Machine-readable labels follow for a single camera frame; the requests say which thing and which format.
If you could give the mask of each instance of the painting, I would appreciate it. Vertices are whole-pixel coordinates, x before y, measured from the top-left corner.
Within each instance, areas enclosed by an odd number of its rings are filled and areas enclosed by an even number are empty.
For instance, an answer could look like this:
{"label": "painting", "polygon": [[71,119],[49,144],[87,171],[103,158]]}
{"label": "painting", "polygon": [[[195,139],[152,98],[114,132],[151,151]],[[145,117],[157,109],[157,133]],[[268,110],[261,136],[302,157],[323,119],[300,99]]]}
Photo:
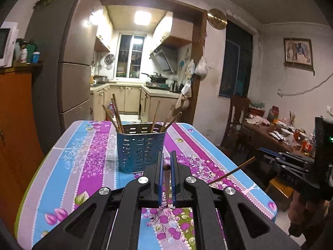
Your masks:
{"label": "painting", "polygon": [[313,69],[311,39],[284,38],[284,62]]}

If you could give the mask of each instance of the striped tablecloth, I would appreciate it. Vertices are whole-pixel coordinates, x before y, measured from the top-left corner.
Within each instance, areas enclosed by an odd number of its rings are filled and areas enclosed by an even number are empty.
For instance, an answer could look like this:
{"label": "striped tablecloth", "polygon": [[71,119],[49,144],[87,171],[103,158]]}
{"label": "striped tablecloth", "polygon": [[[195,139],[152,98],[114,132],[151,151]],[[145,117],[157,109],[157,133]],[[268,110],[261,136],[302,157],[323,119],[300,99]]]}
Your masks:
{"label": "striped tablecloth", "polygon": [[[119,172],[116,141],[116,131],[108,121],[76,121],[66,130],[44,159],[22,200],[15,232],[23,249],[30,250],[100,187],[121,188],[141,175]],[[163,148],[166,162],[172,150],[176,150],[179,163],[191,168],[193,176],[207,182],[236,167],[186,123],[174,123],[168,128]],[[242,171],[215,185],[221,189],[227,186],[243,193],[267,217],[275,218],[275,203]],[[194,250],[193,225],[190,208],[144,208],[138,249]]]}

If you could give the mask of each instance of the gold round plate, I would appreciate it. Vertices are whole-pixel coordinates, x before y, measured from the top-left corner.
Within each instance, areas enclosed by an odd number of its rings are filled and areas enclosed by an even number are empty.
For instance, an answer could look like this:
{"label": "gold round plate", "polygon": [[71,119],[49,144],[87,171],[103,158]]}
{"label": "gold round plate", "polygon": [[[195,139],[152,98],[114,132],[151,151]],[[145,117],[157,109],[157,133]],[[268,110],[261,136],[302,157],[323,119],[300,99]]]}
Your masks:
{"label": "gold round plate", "polygon": [[209,10],[207,13],[207,19],[215,29],[223,30],[227,26],[227,17],[219,9],[213,8]]}

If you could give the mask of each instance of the silver screw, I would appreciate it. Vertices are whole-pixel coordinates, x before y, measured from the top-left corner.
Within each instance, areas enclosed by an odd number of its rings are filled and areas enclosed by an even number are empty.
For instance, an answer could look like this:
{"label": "silver screw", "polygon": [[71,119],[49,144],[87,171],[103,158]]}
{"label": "silver screw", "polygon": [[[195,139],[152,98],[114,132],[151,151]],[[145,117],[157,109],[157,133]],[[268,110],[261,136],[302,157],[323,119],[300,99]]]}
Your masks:
{"label": "silver screw", "polygon": [[98,190],[98,193],[100,195],[107,195],[109,193],[109,188],[106,188],[106,187],[102,187],[101,189]]}
{"label": "silver screw", "polygon": [[189,176],[189,177],[186,178],[186,181],[187,181],[188,183],[194,183],[194,182],[196,182],[196,178],[195,178],[195,177],[192,177],[192,176]]}
{"label": "silver screw", "polygon": [[139,177],[138,178],[138,182],[141,184],[145,184],[149,181],[149,179],[147,177]]}
{"label": "silver screw", "polygon": [[236,190],[235,190],[235,188],[227,187],[225,189],[225,193],[228,194],[228,195],[234,195],[236,193]]}

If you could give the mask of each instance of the utensil holder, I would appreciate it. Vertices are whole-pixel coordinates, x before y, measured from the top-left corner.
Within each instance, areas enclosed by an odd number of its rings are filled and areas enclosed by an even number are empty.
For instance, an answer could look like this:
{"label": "utensil holder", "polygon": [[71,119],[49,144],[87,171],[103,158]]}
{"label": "utensil holder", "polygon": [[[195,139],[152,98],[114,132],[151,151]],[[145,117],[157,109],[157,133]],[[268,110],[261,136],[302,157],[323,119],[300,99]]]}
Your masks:
{"label": "utensil holder", "polygon": [[126,174],[143,171],[157,163],[159,151],[163,150],[165,132],[162,125],[152,123],[123,124],[124,132],[117,132],[119,170]]}

